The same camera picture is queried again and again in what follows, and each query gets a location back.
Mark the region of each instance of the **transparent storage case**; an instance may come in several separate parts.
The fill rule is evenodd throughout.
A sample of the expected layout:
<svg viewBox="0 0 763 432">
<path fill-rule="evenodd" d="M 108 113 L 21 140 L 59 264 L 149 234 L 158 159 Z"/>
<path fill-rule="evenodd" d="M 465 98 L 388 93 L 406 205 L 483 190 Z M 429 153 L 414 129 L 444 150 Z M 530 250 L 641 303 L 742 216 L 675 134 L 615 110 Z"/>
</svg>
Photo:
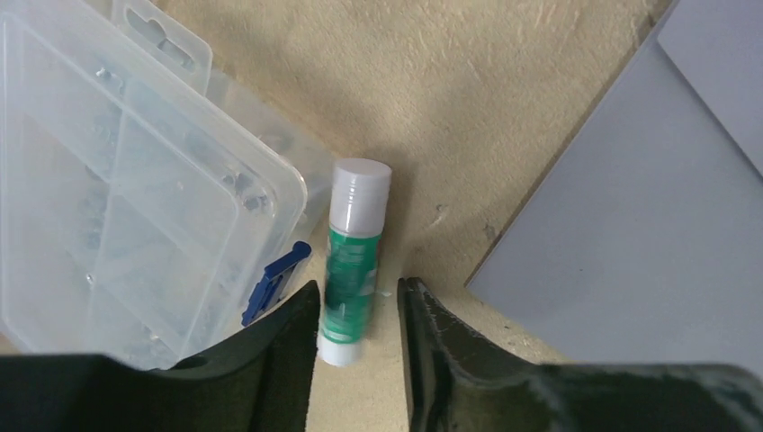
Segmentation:
<svg viewBox="0 0 763 432">
<path fill-rule="evenodd" d="M 0 20 L 5 335 L 143 369 L 228 336 L 325 210 L 331 156 L 148 0 L 0 0 Z"/>
</svg>

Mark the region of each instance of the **gray envelope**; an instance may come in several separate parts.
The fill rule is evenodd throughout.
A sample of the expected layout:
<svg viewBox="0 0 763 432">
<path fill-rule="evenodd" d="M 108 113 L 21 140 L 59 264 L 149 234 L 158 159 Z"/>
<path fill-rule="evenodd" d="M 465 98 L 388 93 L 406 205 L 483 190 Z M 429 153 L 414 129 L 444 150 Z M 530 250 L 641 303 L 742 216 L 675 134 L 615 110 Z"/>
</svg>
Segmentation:
<svg viewBox="0 0 763 432">
<path fill-rule="evenodd" d="M 763 375 L 763 1 L 682 0 L 470 289 L 574 360 Z"/>
</svg>

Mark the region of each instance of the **glue stick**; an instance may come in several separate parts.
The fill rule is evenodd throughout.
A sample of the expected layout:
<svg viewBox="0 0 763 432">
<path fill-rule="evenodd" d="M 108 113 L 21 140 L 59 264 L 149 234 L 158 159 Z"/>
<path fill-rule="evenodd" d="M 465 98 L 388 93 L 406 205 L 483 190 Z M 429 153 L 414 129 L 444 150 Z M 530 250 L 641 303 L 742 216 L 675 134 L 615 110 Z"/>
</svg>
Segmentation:
<svg viewBox="0 0 763 432">
<path fill-rule="evenodd" d="M 388 166 L 369 159 L 341 159 L 334 167 L 326 309 L 318 337 L 319 356 L 330 365 L 351 365 L 362 355 L 391 175 Z"/>
</svg>

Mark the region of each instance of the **white base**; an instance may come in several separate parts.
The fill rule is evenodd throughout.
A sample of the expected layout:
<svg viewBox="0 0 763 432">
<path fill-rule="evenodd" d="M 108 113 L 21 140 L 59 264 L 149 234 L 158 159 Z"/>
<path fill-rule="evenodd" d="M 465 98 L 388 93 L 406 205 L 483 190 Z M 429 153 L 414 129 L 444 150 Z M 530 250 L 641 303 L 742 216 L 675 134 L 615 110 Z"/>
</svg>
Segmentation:
<svg viewBox="0 0 763 432">
<path fill-rule="evenodd" d="M 345 367 L 360 360 L 363 356 L 363 346 L 360 342 L 354 344 L 338 344 L 318 334 L 318 356 L 332 366 Z"/>
</svg>

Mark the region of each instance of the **white cap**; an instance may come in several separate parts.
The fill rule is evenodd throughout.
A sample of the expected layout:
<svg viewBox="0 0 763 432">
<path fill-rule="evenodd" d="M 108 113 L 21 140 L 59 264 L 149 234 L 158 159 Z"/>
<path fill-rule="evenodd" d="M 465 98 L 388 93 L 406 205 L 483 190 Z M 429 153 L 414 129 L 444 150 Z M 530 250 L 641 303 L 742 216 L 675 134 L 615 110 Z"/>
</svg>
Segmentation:
<svg viewBox="0 0 763 432">
<path fill-rule="evenodd" d="M 382 234 L 392 170 L 370 159 L 341 159 L 334 167 L 329 221 L 351 237 Z"/>
<path fill-rule="evenodd" d="M 363 346 L 360 341 L 353 344 L 332 342 L 323 334 L 323 330 L 320 330 L 318 333 L 318 356 L 329 365 L 345 367 L 360 360 L 363 356 Z"/>
</svg>

